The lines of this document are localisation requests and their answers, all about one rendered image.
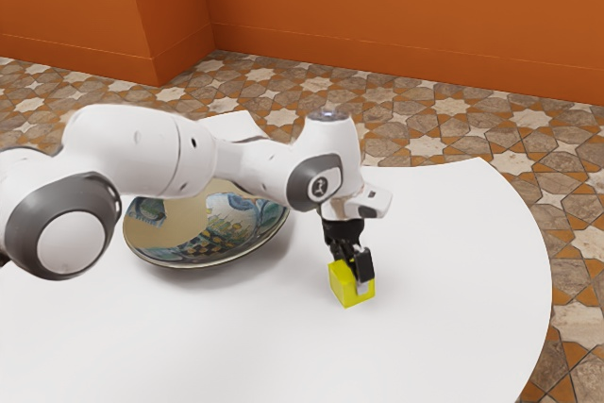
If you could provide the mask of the yellow block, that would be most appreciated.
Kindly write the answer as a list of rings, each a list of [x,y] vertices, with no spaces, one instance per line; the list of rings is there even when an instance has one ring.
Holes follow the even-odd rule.
[[[344,260],[336,260],[328,265],[329,285],[344,308],[350,308],[375,296],[375,281],[362,284],[362,294],[358,294],[357,280]]]

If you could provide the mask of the patterned ceramic plate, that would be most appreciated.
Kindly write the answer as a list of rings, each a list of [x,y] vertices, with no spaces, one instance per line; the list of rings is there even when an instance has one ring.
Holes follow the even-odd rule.
[[[128,247],[169,268],[202,268],[236,260],[267,243],[289,210],[214,179],[197,196],[137,197],[123,222]]]

